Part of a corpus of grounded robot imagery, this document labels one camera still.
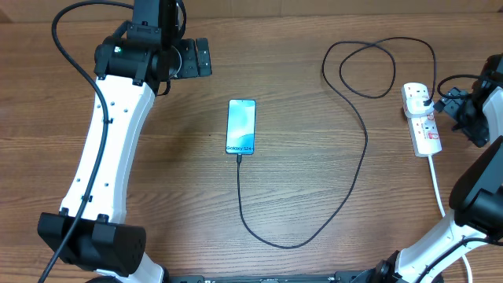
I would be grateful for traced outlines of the blue screen Galaxy smartphone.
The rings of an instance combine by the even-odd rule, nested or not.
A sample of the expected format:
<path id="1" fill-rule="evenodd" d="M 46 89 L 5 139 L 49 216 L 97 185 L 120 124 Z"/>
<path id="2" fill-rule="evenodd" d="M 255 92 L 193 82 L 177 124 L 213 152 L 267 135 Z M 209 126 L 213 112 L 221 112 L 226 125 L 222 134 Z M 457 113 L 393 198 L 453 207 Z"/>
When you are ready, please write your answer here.
<path id="1" fill-rule="evenodd" d="M 255 118 L 255 100 L 229 100 L 226 128 L 227 154 L 252 155 L 254 153 Z"/>

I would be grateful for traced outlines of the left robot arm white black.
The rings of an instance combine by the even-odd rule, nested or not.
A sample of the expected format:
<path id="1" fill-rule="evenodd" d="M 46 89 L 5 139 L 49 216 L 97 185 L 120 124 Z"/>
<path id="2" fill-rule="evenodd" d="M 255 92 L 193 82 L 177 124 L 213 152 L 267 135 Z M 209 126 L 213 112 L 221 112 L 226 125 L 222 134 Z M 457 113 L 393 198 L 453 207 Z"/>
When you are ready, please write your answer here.
<path id="1" fill-rule="evenodd" d="M 167 269 L 146 254 L 146 232 L 126 224 L 127 187 L 143 124 L 156 97 L 176 79 L 211 74 L 205 38 L 185 37 L 182 0 L 136 1 L 133 16 L 98 45 L 85 80 L 94 110 L 75 178 L 57 213 L 38 233 L 62 261 L 99 282 L 166 282 Z"/>

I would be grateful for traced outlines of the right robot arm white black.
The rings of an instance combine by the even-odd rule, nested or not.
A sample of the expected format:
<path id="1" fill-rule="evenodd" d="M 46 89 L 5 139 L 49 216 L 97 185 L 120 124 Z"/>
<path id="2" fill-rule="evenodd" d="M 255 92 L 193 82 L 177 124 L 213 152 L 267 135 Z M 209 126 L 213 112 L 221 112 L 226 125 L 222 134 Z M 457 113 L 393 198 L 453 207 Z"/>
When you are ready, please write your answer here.
<path id="1" fill-rule="evenodd" d="M 402 87 L 404 113 L 413 149 L 430 160 L 441 150 L 435 112 L 446 113 L 483 154 L 457 180 L 449 210 L 418 242 L 360 274 L 350 282 L 441 282 L 442 272 L 483 245 L 502 244 L 502 56 L 486 59 L 471 91 L 452 88 L 437 102 L 424 105 L 427 91 L 419 83 Z"/>

